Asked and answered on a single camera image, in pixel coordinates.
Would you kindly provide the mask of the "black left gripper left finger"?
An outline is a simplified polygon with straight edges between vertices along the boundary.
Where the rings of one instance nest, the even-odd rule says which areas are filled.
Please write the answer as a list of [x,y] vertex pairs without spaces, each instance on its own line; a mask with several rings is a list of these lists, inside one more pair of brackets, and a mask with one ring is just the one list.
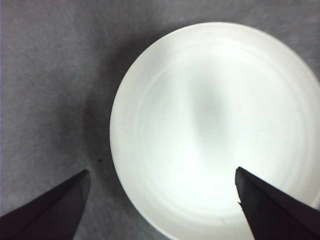
[[72,240],[86,208],[85,169],[31,202],[0,217],[2,240]]

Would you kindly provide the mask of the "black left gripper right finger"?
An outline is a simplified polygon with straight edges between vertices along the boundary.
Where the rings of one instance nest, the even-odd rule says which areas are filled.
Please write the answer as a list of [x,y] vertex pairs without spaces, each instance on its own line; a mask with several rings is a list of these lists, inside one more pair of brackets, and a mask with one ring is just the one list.
[[320,211],[242,167],[235,171],[240,206],[256,240],[318,240]]

